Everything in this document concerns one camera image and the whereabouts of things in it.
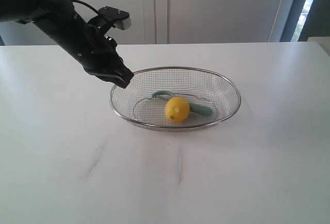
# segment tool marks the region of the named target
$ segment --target black cable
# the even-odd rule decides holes
[[[71,0],[73,3],[79,3],[82,4],[84,6],[86,6],[87,8],[90,8],[91,10],[93,10],[99,17],[101,17],[106,23],[109,23],[109,21],[104,17],[104,15],[102,15],[100,12],[98,12],[95,8],[93,8],[92,6],[90,6],[89,4],[80,1],[80,0]]]

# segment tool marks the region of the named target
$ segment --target yellow lemon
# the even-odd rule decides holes
[[[171,98],[165,107],[166,118],[173,123],[183,122],[189,115],[190,106],[182,97]]]

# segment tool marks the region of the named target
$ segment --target wire mesh basket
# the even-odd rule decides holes
[[[212,114],[191,112],[182,123],[172,123],[165,116],[170,97],[152,97],[157,91],[171,91],[191,103],[211,108]],[[190,67],[159,67],[135,72],[126,89],[114,86],[110,105],[118,116],[141,128],[192,131],[232,117],[241,105],[241,96],[236,86],[218,73]]]

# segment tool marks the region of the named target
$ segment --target white table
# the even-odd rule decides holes
[[[210,129],[148,131],[117,117],[112,85],[60,47],[0,47],[0,223],[330,223],[330,57],[318,44],[119,53],[134,71],[219,72],[242,106]]]

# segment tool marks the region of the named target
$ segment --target scuff mark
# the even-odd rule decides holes
[[[93,172],[98,164],[98,162],[100,161],[100,158],[105,150],[106,144],[101,145],[100,147],[97,148],[96,152],[95,152],[95,157],[93,160],[93,163],[91,164],[91,166],[89,167],[88,173],[87,173],[87,178],[90,178],[93,176]]]
[[[182,182],[182,151],[181,147],[179,147],[178,153],[177,153],[177,177],[178,177],[178,184],[180,185]]]

